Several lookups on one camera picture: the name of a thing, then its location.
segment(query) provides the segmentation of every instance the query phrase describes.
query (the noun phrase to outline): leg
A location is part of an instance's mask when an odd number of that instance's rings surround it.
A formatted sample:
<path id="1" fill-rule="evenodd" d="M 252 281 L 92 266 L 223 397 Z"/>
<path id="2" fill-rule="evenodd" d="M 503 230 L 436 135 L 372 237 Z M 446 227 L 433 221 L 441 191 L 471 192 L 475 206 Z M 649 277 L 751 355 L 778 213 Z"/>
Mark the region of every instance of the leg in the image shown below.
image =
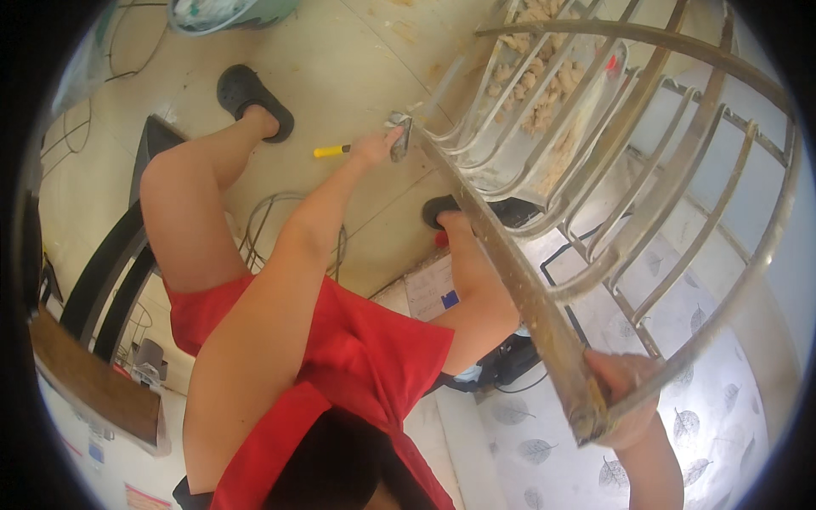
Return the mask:
<path id="1" fill-rule="evenodd" d="M 158 154 L 144 171 L 144 226 L 165 282 L 178 292 L 211 289 L 250 274 L 224 218 L 221 193 L 252 149 L 278 130 L 258 105 L 230 127 Z"/>
<path id="2" fill-rule="evenodd" d="M 468 218 L 445 211 L 437 221 L 450 243 L 454 288 L 459 302 L 431 321 L 455 331 L 442 371 L 462 373 L 518 328 L 519 314 L 510 293 L 473 236 Z"/>

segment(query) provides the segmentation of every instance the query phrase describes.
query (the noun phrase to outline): metal rack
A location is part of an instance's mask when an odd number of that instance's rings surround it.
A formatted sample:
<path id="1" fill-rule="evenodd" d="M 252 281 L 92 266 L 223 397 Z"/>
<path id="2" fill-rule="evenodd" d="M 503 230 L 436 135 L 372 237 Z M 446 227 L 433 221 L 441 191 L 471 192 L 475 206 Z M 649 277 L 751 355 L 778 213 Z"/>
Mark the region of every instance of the metal rack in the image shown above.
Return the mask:
<path id="1" fill-rule="evenodd" d="M 423 140 L 424 151 L 437 164 L 454 190 L 457 202 L 472 221 L 474 230 L 483 241 L 519 308 L 579 444 L 602 436 L 628 411 L 656 395 L 663 385 L 678 376 L 715 338 L 717 331 L 738 307 L 741 297 L 761 277 L 771 260 L 791 213 L 800 166 L 802 135 L 796 127 L 784 90 L 758 69 L 731 53 L 734 46 L 734 13 L 731 7 L 725 5 L 720 44 L 714 47 L 679 33 L 688 11 L 688 0 L 676 2 L 665 29 L 629 23 L 642 3 L 641 0 L 631 0 L 618 21 L 601 21 L 593 19 L 601 4 L 600 0 L 591 2 L 588 7 L 583 7 L 574 0 L 566 0 L 557 16 L 550 21 L 514 24 L 519 2 L 512 0 L 508 3 L 502 26 L 476 32 L 478 37 L 496 37 L 507 33 L 531 34 L 530 49 L 521 57 L 512 79 L 503 87 L 496 103 L 486 109 L 484 90 L 504 45 L 504 42 L 497 40 L 471 108 L 451 131 L 444 135 L 426 131 Z M 566 12 L 570 8 L 579 13 L 580 19 L 566 19 Z M 548 61 L 521 107 L 512 112 L 506 126 L 491 140 L 486 136 L 487 125 L 508 97 L 513 84 L 552 33 L 568 33 L 569 36 L 561 49 Z M 518 132 L 522 119 L 568 55 L 576 34 L 602 36 L 605 41 L 597 50 L 594 61 L 587 67 L 574 93 L 558 110 L 552 125 L 530 150 L 524 164 L 513 169 L 515 175 L 508 182 L 493 189 L 478 188 L 474 185 L 479 182 L 475 178 L 479 172 L 490 167 L 497 154 L 507 149 L 508 141 Z M 526 186 L 531 180 L 540 178 L 539 168 L 542 162 L 576 114 L 587 91 L 606 72 L 605 66 L 610 57 L 619 51 L 622 39 L 655 45 L 648 64 L 643 69 L 623 70 L 621 79 L 614 83 L 613 96 L 587 129 L 583 142 L 564 173 L 545 196 L 530 195 L 526 192 Z M 673 51 L 712 66 L 704 89 L 682 86 L 663 75 L 668 57 Z M 452 67 L 448 76 L 455 72 L 456 67 Z M 749 85 L 787 115 L 784 148 L 779 148 L 762 135 L 756 122 L 744 120 L 729 105 L 721 102 L 728 76 Z M 677 93 L 681 96 L 681 101 L 652 154 L 643 154 L 630 146 L 629 140 L 645 110 L 661 89 Z M 692 103 L 696 104 L 696 110 L 691 122 L 669 156 L 669 142 L 678 132 L 681 118 L 690 110 Z M 728 182 L 716 205 L 708 210 L 690 196 L 689 186 L 722 120 L 736 126 L 744 133 L 744 137 Z M 490 149 L 488 157 L 477 162 L 469 162 L 463 157 L 469 150 L 485 143 Z M 768 152 L 779 163 L 784 175 L 768 224 L 758 246 L 751 252 L 721 223 L 721 219 L 743 174 L 748 155 L 757 147 Z M 640 162 L 642 168 L 612 212 L 606 216 L 598 232 L 587 242 L 582 241 L 574 232 L 575 218 L 586 208 L 592 193 L 624 154 Z M 664 155 L 668 160 L 665 167 L 662 167 L 659 162 Z M 652 183 L 650 187 L 645 187 L 647 180 Z M 521 228 L 505 228 L 486 201 L 493 202 L 513 196 L 535 202 L 539 205 L 541 214 Z M 621 276 L 654 240 L 683 197 L 705 218 L 704 225 L 690 246 L 681 253 L 679 261 L 668 275 L 635 308 L 619 291 Z M 631 215 L 622 223 L 625 213 Z M 560 285 L 545 286 L 536 269 L 522 254 L 519 243 L 542 237 L 553 229 L 557 229 L 569 241 L 586 262 L 586 268 Z M 738 254 L 745 269 L 708 320 L 679 350 L 663 360 L 663 355 L 643 319 L 682 276 L 715 231 Z M 664 361 L 660 372 L 611 406 L 607 405 L 597 381 L 583 362 L 583 345 L 561 313 L 561 307 L 573 303 L 599 286 L 608 290 L 631 323 L 646 352 L 653 358 Z"/>

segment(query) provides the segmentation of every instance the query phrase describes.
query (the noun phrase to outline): cloth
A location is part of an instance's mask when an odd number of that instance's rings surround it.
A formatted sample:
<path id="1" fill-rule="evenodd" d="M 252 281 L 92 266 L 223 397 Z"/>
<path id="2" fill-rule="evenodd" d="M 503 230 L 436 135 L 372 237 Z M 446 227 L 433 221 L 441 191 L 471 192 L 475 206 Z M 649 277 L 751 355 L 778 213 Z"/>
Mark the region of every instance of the cloth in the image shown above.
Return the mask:
<path id="1" fill-rule="evenodd" d="M 252 279 L 192 294 L 168 288 L 176 345 L 197 355 Z M 324 278 L 296 384 L 233 456 L 212 508 L 260 508 L 308 430 L 337 406 L 388 434 L 397 456 L 433 503 L 452 510 L 450 496 L 402 431 L 402 422 L 441 373 L 453 334 L 387 310 Z"/>
<path id="2" fill-rule="evenodd" d="M 263 508 L 362 510 L 380 482 L 399 508 L 436 507 L 397 457 L 385 432 L 363 418 L 333 407 L 306 433 Z M 183 510 L 207 510 L 213 494 L 191 495 L 186 477 L 173 491 Z"/>

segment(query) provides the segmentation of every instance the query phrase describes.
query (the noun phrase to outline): tiled floor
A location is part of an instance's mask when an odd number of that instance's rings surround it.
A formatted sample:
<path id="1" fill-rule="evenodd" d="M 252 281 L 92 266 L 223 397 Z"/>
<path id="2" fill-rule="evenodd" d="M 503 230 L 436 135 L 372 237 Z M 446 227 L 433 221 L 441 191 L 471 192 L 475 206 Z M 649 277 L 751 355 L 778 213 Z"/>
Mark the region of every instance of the tiled floor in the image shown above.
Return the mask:
<path id="1" fill-rule="evenodd" d="M 601 8 L 607 19 L 619 16 L 626 5 L 625 0 L 607 3 L 608 8 Z M 636 21 L 665 23 L 673 2 L 647 3 Z M 228 126 L 233 120 L 218 105 L 215 84 L 236 63 L 255 69 L 294 114 L 296 128 L 289 140 L 260 145 L 226 193 L 225 207 L 240 236 L 260 199 L 281 191 L 307 193 L 337 167 L 340 158 L 314 159 L 315 147 L 348 143 L 378 129 L 390 110 L 427 100 L 458 52 L 474 45 L 472 30 L 497 22 L 490 17 L 493 5 L 494 0 L 312 0 L 271 29 L 203 38 L 166 29 L 163 7 L 132 8 L 123 17 L 125 9 L 117 9 L 112 26 L 120 17 L 121 23 L 111 45 L 111 73 L 142 67 L 157 47 L 155 55 L 139 74 L 105 83 L 58 118 L 43 145 L 50 148 L 64 128 L 70 131 L 90 118 L 68 137 L 70 147 L 61 141 L 43 157 L 42 231 L 64 294 L 69 295 L 93 251 L 127 208 L 135 153 L 149 114 L 190 138 Z M 632 58 L 645 62 L 650 51 L 632 45 Z M 455 87 L 481 74 L 478 62 Z M 444 98 L 442 109 L 429 115 L 428 127 L 449 129 L 464 96 Z M 71 148 L 82 150 L 72 153 Z M 432 231 L 422 224 L 419 208 L 443 193 L 446 186 L 416 147 L 404 162 L 383 164 L 367 175 L 344 219 L 349 238 L 341 284 L 373 295 L 430 254 Z M 273 214 L 282 212 L 285 207 Z M 262 250 L 271 249 L 275 234 L 274 228 L 262 232 Z M 186 393 L 193 360 L 172 342 L 170 305 L 157 277 L 140 302 L 153 319 L 148 337 L 164 347 L 171 364 L 168 386 Z"/>

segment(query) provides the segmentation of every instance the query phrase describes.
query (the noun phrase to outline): wall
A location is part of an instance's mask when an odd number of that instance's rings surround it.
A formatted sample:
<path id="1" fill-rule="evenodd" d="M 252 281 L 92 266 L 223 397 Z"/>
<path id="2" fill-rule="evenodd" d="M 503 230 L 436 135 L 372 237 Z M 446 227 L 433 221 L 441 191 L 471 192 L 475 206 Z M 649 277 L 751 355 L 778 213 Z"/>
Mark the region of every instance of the wall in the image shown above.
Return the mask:
<path id="1" fill-rule="evenodd" d="M 115 437 L 112 441 L 95 440 L 101 444 L 104 452 L 104 462 L 98 463 L 88 452 L 91 435 L 88 424 L 77 417 L 71 405 L 44 379 L 40 378 L 39 381 L 43 400 L 66 443 L 78 478 L 85 481 L 103 508 L 127 510 L 126 483 L 171 503 L 173 508 L 180 508 L 172 493 L 185 473 L 181 427 L 186 397 L 162 390 L 167 438 L 171 443 L 169 455 L 155 459 L 125 437 Z"/>

